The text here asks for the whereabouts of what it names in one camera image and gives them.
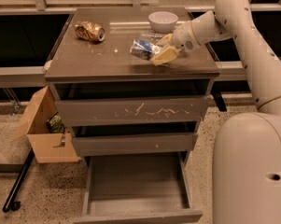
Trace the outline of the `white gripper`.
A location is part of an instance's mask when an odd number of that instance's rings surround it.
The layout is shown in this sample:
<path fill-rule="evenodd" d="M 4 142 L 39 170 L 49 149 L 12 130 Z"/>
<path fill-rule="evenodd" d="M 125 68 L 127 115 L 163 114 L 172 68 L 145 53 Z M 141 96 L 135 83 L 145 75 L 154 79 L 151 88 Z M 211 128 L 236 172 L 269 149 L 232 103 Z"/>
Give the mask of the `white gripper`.
<path fill-rule="evenodd" d="M 163 47 L 158 54 L 152 56 L 150 61 L 154 65 L 161 65 L 175 60 L 180 52 L 179 49 L 191 52 L 200 47 L 200 43 L 193 32 L 191 21 L 186 21 L 177 26 L 173 34 L 165 35 L 157 42 L 157 45 L 162 47 L 165 45 L 169 46 Z"/>

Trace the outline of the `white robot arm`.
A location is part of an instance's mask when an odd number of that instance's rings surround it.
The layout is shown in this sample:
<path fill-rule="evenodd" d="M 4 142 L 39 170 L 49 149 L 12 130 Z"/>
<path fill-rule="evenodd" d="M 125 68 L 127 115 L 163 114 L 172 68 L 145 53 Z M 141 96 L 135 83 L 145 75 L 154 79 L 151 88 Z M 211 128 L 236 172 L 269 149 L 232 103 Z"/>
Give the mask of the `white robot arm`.
<path fill-rule="evenodd" d="M 281 224 L 281 61 L 255 26 L 248 0 L 216 0 L 159 41 L 155 65 L 230 38 L 256 109 L 228 119 L 213 150 L 213 224 Z"/>

